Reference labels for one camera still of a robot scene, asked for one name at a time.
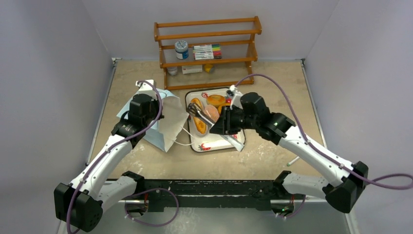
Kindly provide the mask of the light blue paper bag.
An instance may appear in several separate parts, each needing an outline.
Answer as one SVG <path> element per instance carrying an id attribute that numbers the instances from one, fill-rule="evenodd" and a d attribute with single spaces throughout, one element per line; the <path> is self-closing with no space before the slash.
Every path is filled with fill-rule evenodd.
<path id="1" fill-rule="evenodd" d="M 161 149 L 165 153 L 173 145 L 178 134 L 181 132 L 184 123 L 188 118 L 188 113 L 181 104 L 180 98 L 173 95 L 168 90 L 157 90 L 162 102 L 163 118 L 157 120 L 153 125 L 146 130 L 143 138 L 152 145 Z M 121 117 L 122 113 L 129 109 L 129 103 L 133 97 L 125 104 L 125 106 L 118 113 L 117 117 Z M 136 146 L 141 139 L 131 139 L 132 146 Z"/>

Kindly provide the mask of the orange bagel fake bread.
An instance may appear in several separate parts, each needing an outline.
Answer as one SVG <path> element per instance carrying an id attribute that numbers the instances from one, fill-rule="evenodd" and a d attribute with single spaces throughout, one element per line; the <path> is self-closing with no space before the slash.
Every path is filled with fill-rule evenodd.
<path id="1" fill-rule="evenodd" d="M 226 99 L 222 95 L 210 95 L 206 98 L 208 105 L 212 105 L 216 108 L 226 103 Z"/>

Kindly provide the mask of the pink sugared fake donut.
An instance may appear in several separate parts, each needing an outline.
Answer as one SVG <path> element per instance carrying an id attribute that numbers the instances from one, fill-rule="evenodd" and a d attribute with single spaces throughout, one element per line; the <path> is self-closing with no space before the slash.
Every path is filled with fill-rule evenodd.
<path id="1" fill-rule="evenodd" d="M 208 104 L 205 108 L 204 108 L 204 113 L 209 116 L 214 122 L 217 122 L 217 120 L 220 117 L 219 111 L 216 107 L 214 107 L 213 105 Z"/>

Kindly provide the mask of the metal tongs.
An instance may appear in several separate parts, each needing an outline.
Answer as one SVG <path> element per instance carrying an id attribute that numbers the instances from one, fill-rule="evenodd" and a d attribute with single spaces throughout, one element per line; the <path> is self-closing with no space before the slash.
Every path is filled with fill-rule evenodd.
<path id="1" fill-rule="evenodd" d="M 210 131 L 211 127 L 215 124 L 215 122 L 204 113 L 204 110 L 202 110 L 199 106 L 197 106 L 194 103 L 189 103 L 189 105 L 187 106 L 187 112 L 189 113 L 189 116 L 191 116 L 192 121 L 194 117 L 197 117 L 202 122 L 204 122 L 207 126 L 207 131 Z M 221 136 L 223 139 L 228 141 L 239 152 L 242 151 L 242 149 L 244 148 L 245 135 L 243 131 L 238 132 L 237 134 L 234 134 L 234 135 L 219 135 L 219 136 Z"/>

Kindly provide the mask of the long fake baguette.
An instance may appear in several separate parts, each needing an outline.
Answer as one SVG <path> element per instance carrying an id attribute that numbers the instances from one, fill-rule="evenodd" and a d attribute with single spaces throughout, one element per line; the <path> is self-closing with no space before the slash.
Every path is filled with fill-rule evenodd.
<path id="1" fill-rule="evenodd" d="M 198 98 L 193 98 L 191 101 L 191 103 L 196 104 L 197 106 L 199 106 L 202 110 L 204 109 L 203 104 L 201 103 L 201 101 Z M 202 122 L 199 118 L 194 117 L 193 118 L 196 130 L 198 131 L 198 133 L 200 135 L 204 135 L 207 133 L 207 126 L 204 122 Z"/>

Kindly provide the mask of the glazed ring fake donut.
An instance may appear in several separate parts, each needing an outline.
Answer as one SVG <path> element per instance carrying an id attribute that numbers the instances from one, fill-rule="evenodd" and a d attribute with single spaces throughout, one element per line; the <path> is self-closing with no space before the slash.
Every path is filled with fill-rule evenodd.
<path id="1" fill-rule="evenodd" d="M 221 114 L 222 111 L 223 111 L 223 109 L 224 109 L 226 106 L 230 106 L 230 103 L 224 103 L 224 104 L 220 105 L 220 106 L 218 107 L 218 109 L 217 109 L 217 110 L 218 110 L 218 113 Z"/>

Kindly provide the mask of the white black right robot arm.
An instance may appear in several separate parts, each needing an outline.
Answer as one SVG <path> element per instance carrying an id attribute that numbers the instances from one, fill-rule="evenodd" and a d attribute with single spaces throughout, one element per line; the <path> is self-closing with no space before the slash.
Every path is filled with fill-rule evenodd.
<path id="1" fill-rule="evenodd" d="M 352 163 L 319 145 L 298 125 L 282 113 L 270 112 L 264 99 L 255 92 L 240 95 L 228 90 L 231 105 L 223 107 L 210 132 L 234 135 L 244 129 L 255 130 L 263 139 L 283 147 L 316 169 L 321 177 L 283 172 L 274 184 L 274 194 L 286 198 L 290 194 L 324 198 L 333 208 L 349 213 L 365 190 L 369 168 L 359 161 Z"/>

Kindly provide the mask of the strawberry print white tray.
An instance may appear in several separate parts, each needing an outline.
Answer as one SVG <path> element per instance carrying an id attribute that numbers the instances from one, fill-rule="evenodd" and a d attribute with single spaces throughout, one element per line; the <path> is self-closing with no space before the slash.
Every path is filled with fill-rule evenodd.
<path id="1" fill-rule="evenodd" d="M 185 95 L 185 105 L 188 106 L 191 100 L 197 98 L 205 107 L 207 105 L 207 97 L 210 95 L 221 95 L 229 101 L 226 95 L 227 89 L 228 87 L 189 91 Z M 237 150 L 233 145 L 219 135 L 210 134 L 209 131 L 207 131 L 204 135 L 200 134 L 197 131 L 191 116 L 188 117 L 187 127 L 189 133 L 191 134 L 191 136 L 189 136 L 191 148 L 195 152 L 205 153 L 227 149 Z"/>

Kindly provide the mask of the small white jar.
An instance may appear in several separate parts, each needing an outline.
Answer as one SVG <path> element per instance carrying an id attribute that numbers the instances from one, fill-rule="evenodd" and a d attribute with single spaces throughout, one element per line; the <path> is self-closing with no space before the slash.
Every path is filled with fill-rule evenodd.
<path id="1" fill-rule="evenodd" d="M 175 76 L 178 73 L 178 67 L 167 67 L 167 72 L 171 76 Z"/>

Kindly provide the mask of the white red small box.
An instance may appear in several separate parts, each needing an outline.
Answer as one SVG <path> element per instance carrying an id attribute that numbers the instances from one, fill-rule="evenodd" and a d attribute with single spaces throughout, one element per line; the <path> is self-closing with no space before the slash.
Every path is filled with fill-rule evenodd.
<path id="1" fill-rule="evenodd" d="M 193 74 L 193 73 L 200 73 L 203 71 L 203 66 L 202 65 L 185 65 L 182 66 L 182 73 L 184 75 L 186 74 Z"/>

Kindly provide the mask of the white green marker pen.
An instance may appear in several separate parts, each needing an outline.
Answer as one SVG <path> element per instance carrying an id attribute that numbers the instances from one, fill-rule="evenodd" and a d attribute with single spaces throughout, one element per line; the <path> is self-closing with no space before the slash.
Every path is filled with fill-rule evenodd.
<path id="1" fill-rule="evenodd" d="M 294 164 L 296 161 L 298 161 L 300 159 L 300 157 L 296 157 L 296 158 L 294 158 L 293 160 L 291 160 L 290 162 L 288 162 L 287 164 L 286 164 L 286 166 L 287 167 L 289 167 L 289 166 L 291 166 L 292 164 Z"/>

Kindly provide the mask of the small yellow object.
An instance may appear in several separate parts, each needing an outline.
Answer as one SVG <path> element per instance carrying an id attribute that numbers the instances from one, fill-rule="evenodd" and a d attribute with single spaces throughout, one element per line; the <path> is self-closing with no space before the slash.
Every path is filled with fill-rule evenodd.
<path id="1" fill-rule="evenodd" d="M 214 71 L 214 66 L 212 64 L 205 64 L 204 65 L 204 70 L 207 73 L 212 73 Z"/>

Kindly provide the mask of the orange wooden shelf rack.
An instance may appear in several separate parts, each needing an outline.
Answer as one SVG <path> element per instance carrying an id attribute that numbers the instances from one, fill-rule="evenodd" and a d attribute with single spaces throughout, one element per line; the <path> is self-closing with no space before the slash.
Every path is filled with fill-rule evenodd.
<path id="1" fill-rule="evenodd" d="M 167 67 L 185 65 L 243 63 L 251 75 L 252 63 L 258 60 L 255 37 L 262 33 L 258 16 L 237 19 L 196 20 L 170 23 L 154 23 L 153 37 L 158 43 L 159 66 L 163 71 L 164 89 L 185 90 L 223 87 L 234 84 L 229 78 L 217 78 L 196 83 L 194 80 L 173 81 Z M 188 43 L 188 58 L 176 57 L 174 44 L 179 40 Z M 220 44 L 222 58 L 195 60 L 192 48 L 196 45 Z"/>

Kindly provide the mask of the set of coloured markers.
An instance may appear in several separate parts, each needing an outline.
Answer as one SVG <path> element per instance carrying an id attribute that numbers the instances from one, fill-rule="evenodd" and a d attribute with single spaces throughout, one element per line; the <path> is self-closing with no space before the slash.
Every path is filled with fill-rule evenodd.
<path id="1" fill-rule="evenodd" d="M 195 60 L 221 59 L 222 52 L 220 44 L 196 45 L 192 48 Z"/>

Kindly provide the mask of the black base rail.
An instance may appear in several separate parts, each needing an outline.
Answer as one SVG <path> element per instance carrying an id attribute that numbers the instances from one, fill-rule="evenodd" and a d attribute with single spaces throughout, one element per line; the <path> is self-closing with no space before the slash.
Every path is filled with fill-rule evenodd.
<path id="1" fill-rule="evenodd" d="M 258 211 L 281 212 L 278 200 L 287 203 L 301 194 L 290 194 L 282 187 L 283 171 L 273 180 L 200 180 L 145 179 L 127 171 L 123 173 L 137 182 L 133 195 L 147 198 L 149 212 L 165 208 L 254 208 Z"/>

